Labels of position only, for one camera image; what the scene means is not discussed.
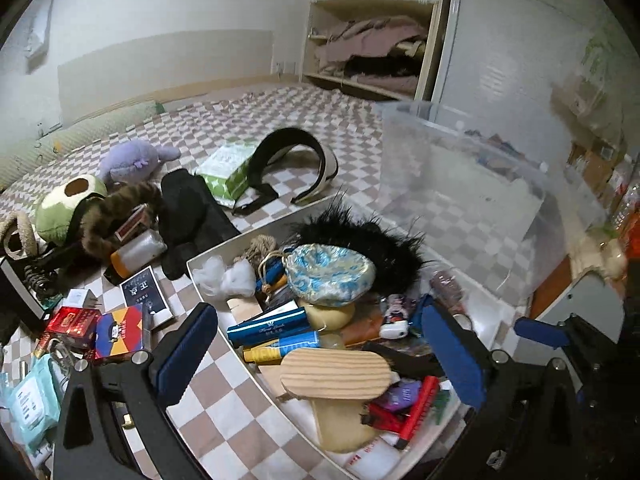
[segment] black feather boa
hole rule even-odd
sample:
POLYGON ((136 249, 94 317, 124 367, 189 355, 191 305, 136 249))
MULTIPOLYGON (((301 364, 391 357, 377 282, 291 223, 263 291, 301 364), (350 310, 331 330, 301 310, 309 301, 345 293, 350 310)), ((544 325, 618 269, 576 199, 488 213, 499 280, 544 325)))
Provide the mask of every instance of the black feather boa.
POLYGON ((296 246, 324 244, 345 247, 366 256, 376 266, 372 292, 388 296, 405 293, 419 278, 424 260, 419 255, 422 236, 402 236, 382 230, 380 220, 353 220, 340 200, 324 212, 292 227, 296 246))

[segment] green tissue box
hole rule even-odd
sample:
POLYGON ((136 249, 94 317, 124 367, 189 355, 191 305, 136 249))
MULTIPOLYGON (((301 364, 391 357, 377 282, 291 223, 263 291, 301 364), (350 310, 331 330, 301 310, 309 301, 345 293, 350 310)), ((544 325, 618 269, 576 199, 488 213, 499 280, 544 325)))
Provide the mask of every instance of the green tissue box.
POLYGON ((233 207, 248 187, 246 169, 257 144, 225 144, 196 170, 220 205, 233 207))

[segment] bottle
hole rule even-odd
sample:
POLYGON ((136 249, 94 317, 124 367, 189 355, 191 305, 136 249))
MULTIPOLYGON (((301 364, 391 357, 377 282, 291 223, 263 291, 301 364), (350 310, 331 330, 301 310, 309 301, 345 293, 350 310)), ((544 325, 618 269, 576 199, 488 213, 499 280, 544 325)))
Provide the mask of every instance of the bottle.
POLYGON ((267 343, 249 348, 242 352, 247 363, 265 363, 279 361, 296 348, 330 348, 343 349, 344 345, 337 334, 322 334, 305 332, 302 334, 281 337, 267 343))
POLYGON ((605 204, 605 206, 610 208, 609 211, 611 213, 616 210, 622 197, 626 193, 633 171, 633 159, 631 155, 625 153, 624 158, 614 168, 613 173, 611 173, 611 178, 607 184, 607 191, 612 195, 612 199, 610 204, 605 204))
POLYGON ((617 234, 621 234, 628 224, 631 215, 638 208, 640 198, 640 166, 636 163, 634 174, 629 182, 620 204, 611 217, 611 225, 617 234))
POLYGON ((111 265, 104 271, 104 277, 119 285, 165 251, 166 244, 158 232, 148 229, 111 255, 111 265))

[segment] black strap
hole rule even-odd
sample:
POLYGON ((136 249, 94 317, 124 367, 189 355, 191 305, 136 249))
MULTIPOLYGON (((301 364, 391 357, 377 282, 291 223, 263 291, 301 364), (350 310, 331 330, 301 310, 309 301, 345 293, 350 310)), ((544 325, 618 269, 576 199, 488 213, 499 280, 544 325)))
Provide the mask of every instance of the black strap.
POLYGON ((95 199, 99 198, 103 200, 104 197, 100 193, 89 193, 85 196, 76 206, 76 209, 71 216, 71 222, 69 222, 69 229, 66 230, 65 245, 69 245, 72 242, 78 240, 80 234, 80 222, 84 213, 87 212, 91 204, 95 199))
POLYGON ((260 186, 255 186, 254 189, 258 192, 258 198, 249 204, 244 204, 233 208, 231 212, 234 216, 247 216, 251 213, 258 211, 262 206, 267 205, 269 202, 276 200, 279 195, 271 184, 263 182, 260 186))

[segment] metal bolt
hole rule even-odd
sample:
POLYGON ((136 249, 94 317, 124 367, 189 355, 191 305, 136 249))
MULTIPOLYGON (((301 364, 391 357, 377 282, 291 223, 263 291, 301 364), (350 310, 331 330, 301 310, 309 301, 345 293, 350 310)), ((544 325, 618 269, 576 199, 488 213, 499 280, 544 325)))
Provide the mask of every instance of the metal bolt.
POLYGON ((135 365, 141 365, 142 363, 145 363, 147 359, 149 359, 149 354, 144 350, 138 350, 131 356, 131 361, 135 365))
POLYGON ((559 357, 551 359, 551 365, 554 370, 558 371, 564 370, 566 368, 566 363, 559 357))
POLYGON ((491 359, 493 359, 497 365, 503 365, 509 361, 509 354, 504 350, 494 350, 491 352, 491 359))
POLYGON ((75 365, 74 368, 77 372, 84 372, 89 365, 89 361, 86 359, 80 359, 75 365))

